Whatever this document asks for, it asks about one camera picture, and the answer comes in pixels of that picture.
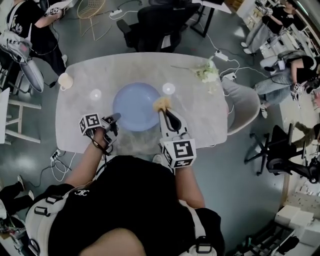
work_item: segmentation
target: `white sneaker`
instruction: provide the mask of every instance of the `white sneaker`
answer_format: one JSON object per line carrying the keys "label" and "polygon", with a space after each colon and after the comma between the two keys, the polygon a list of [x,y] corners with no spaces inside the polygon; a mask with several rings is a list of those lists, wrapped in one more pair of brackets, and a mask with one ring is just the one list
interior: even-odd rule
{"label": "white sneaker", "polygon": [[32,201],[35,200],[35,195],[34,195],[34,193],[33,193],[31,190],[29,190],[28,196],[32,199]]}
{"label": "white sneaker", "polygon": [[241,46],[242,46],[243,48],[248,48],[248,45],[247,45],[245,42],[242,42],[242,43],[241,43]]}
{"label": "white sneaker", "polygon": [[246,54],[253,54],[253,52],[252,51],[250,51],[249,49],[243,49],[243,51],[244,51],[244,53],[246,53]]}
{"label": "white sneaker", "polygon": [[268,112],[267,112],[267,108],[266,108],[265,104],[262,103],[260,105],[260,111],[261,111],[263,118],[266,119],[268,117]]}
{"label": "white sneaker", "polygon": [[67,67],[68,56],[64,54],[64,55],[62,55],[61,58],[63,60],[64,67],[66,68]]}
{"label": "white sneaker", "polygon": [[23,191],[24,191],[24,190],[25,190],[25,184],[24,184],[24,182],[23,182],[23,180],[22,180],[22,178],[21,178],[20,175],[18,175],[18,182],[21,183],[21,185],[22,185],[22,187],[23,187]]}
{"label": "white sneaker", "polygon": [[164,160],[162,158],[162,155],[161,154],[155,154],[153,159],[152,159],[152,162],[153,163],[156,163],[156,164],[160,164],[162,165],[164,163]]}

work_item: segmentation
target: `table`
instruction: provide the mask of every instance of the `table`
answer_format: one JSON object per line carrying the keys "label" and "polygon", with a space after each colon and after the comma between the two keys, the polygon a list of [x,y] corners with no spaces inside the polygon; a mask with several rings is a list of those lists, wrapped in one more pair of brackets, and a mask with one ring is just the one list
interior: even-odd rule
{"label": "table", "polygon": [[[213,2],[201,1],[201,0],[192,0],[192,3],[200,3],[200,4],[202,4],[202,8],[201,8],[201,11],[199,13],[199,18],[197,19],[195,24],[190,26],[190,28],[193,29],[195,32],[197,32],[198,34],[200,34],[204,38],[207,35],[208,29],[209,29],[209,25],[211,23],[212,16],[214,15],[215,9],[223,11],[223,12],[228,13],[228,14],[232,13],[231,10],[228,8],[228,6],[225,3],[216,4],[216,3],[213,3]],[[205,24],[204,30],[203,31],[199,31],[197,28],[195,28],[195,26],[200,22],[203,14],[204,14],[204,10],[205,10],[206,6],[210,7],[209,16],[208,16],[208,19],[206,20],[206,24]]]}
{"label": "table", "polygon": [[[197,148],[220,144],[227,139],[226,101],[220,80],[202,83],[192,71],[207,59],[163,52],[135,52],[103,56],[67,67],[73,86],[59,91],[55,132],[60,150],[83,153],[90,139],[82,136],[79,121],[83,115],[113,114],[113,100],[127,84],[142,82],[155,87],[160,94],[165,83],[175,85],[172,109],[185,118]],[[213,94],[208,93],[213,87]],[[101,98],[91,100],[90,93],[99,89]],[[160,125],[148,131],[130,132],[119,127],[113,155],[156,154],[160,152]]]}

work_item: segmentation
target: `buckle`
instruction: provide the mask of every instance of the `buckle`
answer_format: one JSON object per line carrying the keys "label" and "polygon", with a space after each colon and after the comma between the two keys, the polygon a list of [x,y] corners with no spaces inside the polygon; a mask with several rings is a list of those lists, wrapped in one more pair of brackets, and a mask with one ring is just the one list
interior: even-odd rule
{"label": "buckle", "polygon": [[212,244],[206,236],[199,236],[195,240],[195,247],[197,254],[209,254],[212,251]]}
{"label": "buckle", "polygon": [[38,215],[43,215],[46,217],[50,216],[50,213],[48,213],[48,208],[46,207],[37,206],[36,208],[34,208],[34,213]]}
{"label": "buckle", "polygon": [[48,204],[55,204],[56,202],[62,200],[63,197],[61,195],[51,195],[51,196],[48,196],[46,199],[45,199],[45,202],[48,203]]}

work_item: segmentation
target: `white cup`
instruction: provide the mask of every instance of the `white cup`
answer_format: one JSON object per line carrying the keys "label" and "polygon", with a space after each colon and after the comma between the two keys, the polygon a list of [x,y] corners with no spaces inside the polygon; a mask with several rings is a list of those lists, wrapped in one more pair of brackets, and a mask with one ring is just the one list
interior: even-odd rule
{"label": "white cup", "polygon": [[58,83],[60,84],[61,91],[70,89],[74,84],[73,78],[67,73],[62,73],[58,78]]}

